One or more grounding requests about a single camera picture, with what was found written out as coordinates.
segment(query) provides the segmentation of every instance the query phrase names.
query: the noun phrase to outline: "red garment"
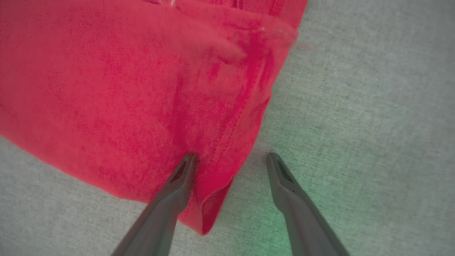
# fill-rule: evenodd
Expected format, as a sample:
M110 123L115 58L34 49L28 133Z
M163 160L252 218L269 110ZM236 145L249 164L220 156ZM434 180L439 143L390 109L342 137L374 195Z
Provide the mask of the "red garment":
M179 220L210 231L306 0L2 0L0 134L147 203L198 154Z

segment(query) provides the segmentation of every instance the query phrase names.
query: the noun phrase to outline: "gray tablecloth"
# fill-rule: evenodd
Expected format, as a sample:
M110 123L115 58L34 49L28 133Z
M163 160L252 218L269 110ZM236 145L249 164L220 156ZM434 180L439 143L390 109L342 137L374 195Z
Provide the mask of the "gray tablecloth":
M299 31L213 230L171 255L291 255L271 148L353 256L455 255L455 2L309 0ZM144 207L0 139L0 255L109 255Z

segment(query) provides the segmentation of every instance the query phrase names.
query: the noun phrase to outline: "red cloth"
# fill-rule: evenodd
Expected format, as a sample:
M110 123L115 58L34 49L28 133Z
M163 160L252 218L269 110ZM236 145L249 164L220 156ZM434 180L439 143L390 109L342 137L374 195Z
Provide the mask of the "red cloth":
M208 233L253 147L306 0L0 5L0 134L144 203L195 152L179 220Z

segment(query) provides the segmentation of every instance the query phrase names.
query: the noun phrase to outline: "gray fabric surface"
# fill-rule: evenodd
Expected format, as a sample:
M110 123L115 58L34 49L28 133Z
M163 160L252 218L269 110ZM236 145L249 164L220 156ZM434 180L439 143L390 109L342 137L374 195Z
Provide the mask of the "gray fabric surface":
M171 255L291 255L271 148L353 256L455 255L455 2L310 0L299 31L213 230ZM109 255L144 207L0 139L0 255Z

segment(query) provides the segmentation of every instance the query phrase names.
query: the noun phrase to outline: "red towel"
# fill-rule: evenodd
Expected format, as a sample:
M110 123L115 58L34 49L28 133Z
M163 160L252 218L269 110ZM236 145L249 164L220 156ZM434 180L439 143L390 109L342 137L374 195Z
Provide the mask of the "red towel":
M0 134L144 203L182 157L179 220L213 226L253 147L306 0L2 0Z

